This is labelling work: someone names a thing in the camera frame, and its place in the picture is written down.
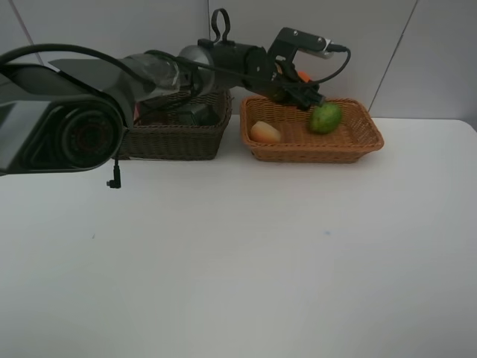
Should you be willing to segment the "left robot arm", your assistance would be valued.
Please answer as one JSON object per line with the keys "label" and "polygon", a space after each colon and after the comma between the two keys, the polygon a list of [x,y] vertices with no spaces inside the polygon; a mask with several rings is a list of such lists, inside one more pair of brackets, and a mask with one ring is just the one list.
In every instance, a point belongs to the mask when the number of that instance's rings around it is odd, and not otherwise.
{"label": "left robot arm", "polygon": [[320,102],[292,72],[303,51],[329,41],[283,28],[270,48],[217,33],[177,56],[150,50],[116,59],[79,45],[29,45],[1,56],[1,174],[84,172],[104,165],[133,127],[137,103],[244,87],[300,107]]}

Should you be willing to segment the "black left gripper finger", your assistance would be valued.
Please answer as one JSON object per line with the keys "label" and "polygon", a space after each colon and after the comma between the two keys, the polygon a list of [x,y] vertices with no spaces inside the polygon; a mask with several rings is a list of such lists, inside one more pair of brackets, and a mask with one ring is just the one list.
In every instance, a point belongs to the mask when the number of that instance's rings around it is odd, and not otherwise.
{"label": "black left gripper finger", "polygon": [[297,100],[297,108],[307,111],[311,107],[321,107],[326,102],[326,97],[316,91],[300,92]]}

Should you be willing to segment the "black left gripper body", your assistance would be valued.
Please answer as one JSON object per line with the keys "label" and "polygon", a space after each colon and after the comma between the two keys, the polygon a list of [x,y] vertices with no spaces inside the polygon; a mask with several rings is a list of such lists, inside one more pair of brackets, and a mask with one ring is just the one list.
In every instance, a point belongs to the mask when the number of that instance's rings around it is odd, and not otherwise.
{"label": "black left gripper body", "polygon": [[294,58],[299,51],[319,57],[325,53],[327,46],[328,41],[323,37],[282,28],[267,52],[268,59],[275,65],[271,80],[277,83],[270,99],[295,107],[321,106],[325,98],[319,93],[320,85],[305,82],[299,76]]}

